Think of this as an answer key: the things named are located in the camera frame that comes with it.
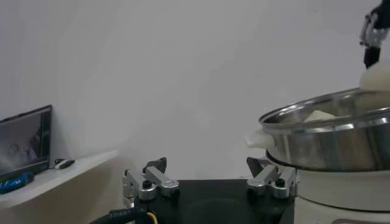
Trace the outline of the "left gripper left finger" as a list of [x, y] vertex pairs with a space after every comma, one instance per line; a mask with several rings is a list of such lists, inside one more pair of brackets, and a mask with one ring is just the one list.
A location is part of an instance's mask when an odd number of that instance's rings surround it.
[[165, 175], [167, 158], [162, 157], [149, 161], [139, 172], [136, 169], [126, 169], [122, 176], [122, 196], [124, 200], [151, 201], [160, 190], [162, 197], [176, 200], [180, 197], [178, 180]]

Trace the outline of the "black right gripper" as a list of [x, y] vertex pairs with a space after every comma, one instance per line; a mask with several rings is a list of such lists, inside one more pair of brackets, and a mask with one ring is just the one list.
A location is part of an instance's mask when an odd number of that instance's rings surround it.
[[370, 14], [367, 14], [360, 32], [360, 45], [365, 47], [363, 63], [367, 69], [380, 58], [381, 31], [389, 28], [389, 0], [382, 0]]

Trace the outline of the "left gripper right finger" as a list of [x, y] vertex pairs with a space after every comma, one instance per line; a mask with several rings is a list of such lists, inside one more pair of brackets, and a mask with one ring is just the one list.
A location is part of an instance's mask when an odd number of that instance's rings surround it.
[[252, 174], [247, 180], [247, 191], [256, 196], [263, 196], [266, 191], [277, 199], [287, 199], [294, 195], [297, 171], [292, 167], [271, 163], [266, 156], [247, 157], [246, 163]]

